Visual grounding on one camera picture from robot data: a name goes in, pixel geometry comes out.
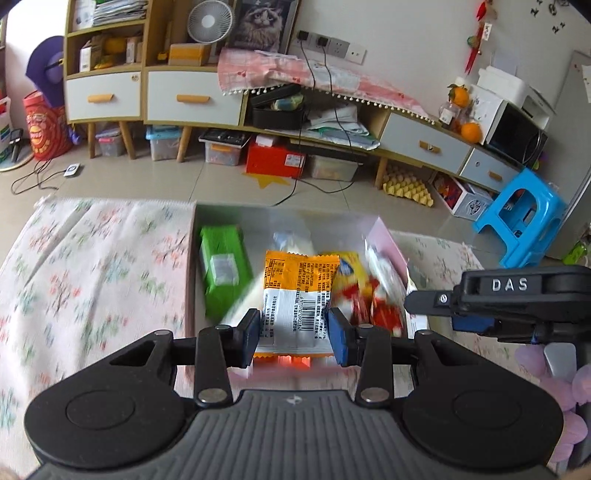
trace microwave oven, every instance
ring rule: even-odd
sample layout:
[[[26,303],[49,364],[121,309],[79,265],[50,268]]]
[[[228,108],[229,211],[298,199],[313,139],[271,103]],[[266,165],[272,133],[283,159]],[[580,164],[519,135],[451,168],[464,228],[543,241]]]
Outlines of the microwave oven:
[[[548,136],[523,111],[498,95],[472,86],[472,117],[482,129],[481,144],[512,164],[531,168]]]

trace pink cloth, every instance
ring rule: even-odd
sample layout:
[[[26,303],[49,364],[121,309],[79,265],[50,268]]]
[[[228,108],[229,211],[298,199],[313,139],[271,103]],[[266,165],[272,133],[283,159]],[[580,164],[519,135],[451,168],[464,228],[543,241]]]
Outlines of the pink cloth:
[[[419,116],[427,112],[412,97],[404,95],[394,85],[384,80],[357,72],[330,66],[330,76],[324,64],[310,60],[310,67],[304,60],[286,55],[265,55],[250,50],[224,48],[217,65],[217,78],[224,93],[236,93],[298,83],[340,95],[346,95],[381,103],[395,108],[403,108]]]

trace orange drawer handle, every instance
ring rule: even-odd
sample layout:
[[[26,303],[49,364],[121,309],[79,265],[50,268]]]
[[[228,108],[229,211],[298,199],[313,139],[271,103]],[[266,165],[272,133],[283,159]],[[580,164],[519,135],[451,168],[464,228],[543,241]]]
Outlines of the orange drawer handle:
[[[177,102],[181,103],[207,103],[209,99],[207,95],[177,95]]]
[[[419,141],[418,146],[421,147],[423,150],[427,150],[431,153],[441,153],[441,148],[436,147],[435,145],[431,145],[424,141]]]
[[[488,172],[488,176],[489,176],[490,178],[492,178],[493,180],[496,180],[496,181],[503,181],[503,177],[501,177],[501,176],[500,176],[498,173],[495,173],[495,172],[493,172],[493,171],[489,171],[489,172]]]
[[[115,95],[113,95],[112,93],[103,93],[102,95],[89,95],[88,103],[108,103],[114,97]]]

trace pink flower decoration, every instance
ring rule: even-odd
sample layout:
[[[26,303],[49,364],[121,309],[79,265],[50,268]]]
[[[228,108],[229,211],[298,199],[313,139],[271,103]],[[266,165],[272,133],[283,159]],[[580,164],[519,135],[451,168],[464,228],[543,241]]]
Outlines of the pink flower decoration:
[[[534,377],[541,378],[546,374],[544,345],[521,345],[515,351],[515,361]]]
[[[560,436],[560,442],[572,443],[576,445],[587,438],[589,432],[585,421],[579,417],[576,413],[571,411],[564,412],[564,427],[562,435]]]
[[[573,397],[579,405],[591,401],[591,365],[581,367],[573,378]]]
[[[576,406],[573,389],[569,382],[561,378],[542,378],[540,388],[546,390],[558,402],[562,411],[572,410]]]
[[[574,445],[572,443],[559,443],[550,457],[550,462],[558,463],[568,460],[573,453]]]

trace power cord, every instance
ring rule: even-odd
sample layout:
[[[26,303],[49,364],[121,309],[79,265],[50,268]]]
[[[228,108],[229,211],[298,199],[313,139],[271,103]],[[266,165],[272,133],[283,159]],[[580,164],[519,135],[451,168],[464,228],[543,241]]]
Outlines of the power cord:
[[[306,51],[304,50],[304,46],[302,45],[301,40],[298,40],[298,43],[300,44],[300,48],[301,48],[301,52],[302,55],[304,56],[305,60],[306,60],[306,65],[308,65],[308,69],[312,75],[312,93],[314,93],[316,91],[316,77],[314,75],[314,70],[312,69],[311,65],[310,65],[310,60],[308,59],[308,55],[306,55]],[[327,58],[326,58],[326,50],[324,49],[324,47],[322,47],[322,52],[324,53],[324,68],[326,68],[326,71],[329,74],[329,82],[330,82],[330,93],[331,95],[333,94],[333,83],[332,83],[332,74],[330,72],[330,69],[328,68],[327,65]],[[345,130],[345,127],[343,127],[343,125],[341,124],[340,120],[339,120],[339,114],[337,113],[337,109],[336,109],[336,105],[333,105],[333,108],[335,110],[335,119],[336,122],[339,124],[341,130],[343,132],[345,132],[345,135],[347,135],[347,140],[349,141],[349,149],[351,151],[352,154],[354,154],[354,150],[353,150],[353,145],[351,143],[351,137],[349,136],[349,132],[347,132],[347,130]],[[298,134],[298,152],[300,153],[301,156],[301,131],[302,131],[302,127],[300,127],[300,132]],[[299,180],[302,183],[305,183],[306,185],[309,185],[311,187],[314,187],[316,190],[321,191],[322,193],[326,193],[326,194],[333,194],[333,193],[340,193],[340,192],[344,192],[346,189],[350,188],[353,186],[353,184],[355,183],[354,180],[351,181],[351,183],[349,183],[346,187],[339,189],[339,190],[333,190],[332,192],[328,192],[327,190],[321,189],[319,186],[314,185],[312,182],[309,182],[307,180]],[[281,205],[283,202],[285,202],[286,200],[290,199],[291,197],[294,196],[294,193],[296,192],[296,187],[297,187],[297,182],[298,179],[294,179],[294,187],[291,191],[291,193],[285,197],[283,200],[280,200],[279,202],[273,204],[273,207],[276,207],[277,205]]]
[[[298,42],[300,43],[301,52],[304,54],[304,57],[305,57],[306,52],[304,51],[304,46],[302,45],[301,40],[298,40]],[[310,69],[310,72],[312,73],[312,79],[314,81],[314,83],[312,85],[312,92],[315,92],[316,91],[316,77],[314,77],[314,72],[312,72],[312,69],[310,68],[310,63],[308,63],[308,68]],[[302,123],[300,125],[300,132],[298,134],[298,142],[297,142],[298,154],[300,156],[300,161],[301,161],[301,130],[303,128],[303,123],[304,123],[304,119],[302,118]],[[287,197],[285,197],[283,200],[279,200],[279,202],[274,203],[271,206],[276,207],[278,205],[281,205],[283,202],[286,202],[287,200],[289,200],[296,193],[296,188],[297,188],[297,178],[294,179],[294,187],[293,187],[291,193]]]
[[[16,179],[15,181],[13,181],[12,184],[10,185],[10,192],[13,195],[20,195],[21,193],[28,192],[29,190],[32,190],[34,188],[39,188],[40,190],[58,190],[57,187],[53,187],[53,186],[43,187],[42,184],[44,182],[46,182],[47,180],[49,180],[50,178],[55,177],[56,175],[60,175],[60,174],[65,173],[66,172],[65,170],[60,170],[60,171],[54,172],[51,175],[49,175],[46,179],[40,179],[40,176],[39,176],[39,175],[41,175],[41,173],[43,173],[44,171],[46,171],[49,168],[49,165],[51,164],[52,160],[53,159],[48,160],[47,162],[42,163],[42,164],[41,163],[37,164],[35,167],[33,167],[33,171],[31,173],[28,173],[27,175],[24,175],[24,176],[20,177],[19,179]],[[33,185],[32,187],[27,187],[24,190],[17,190],[17,188],[20,187],[20,185],[22,185],[25,182],[25,180],[27,178],[29,178],[31,175],[36,176],[37,183],[35,185]]]

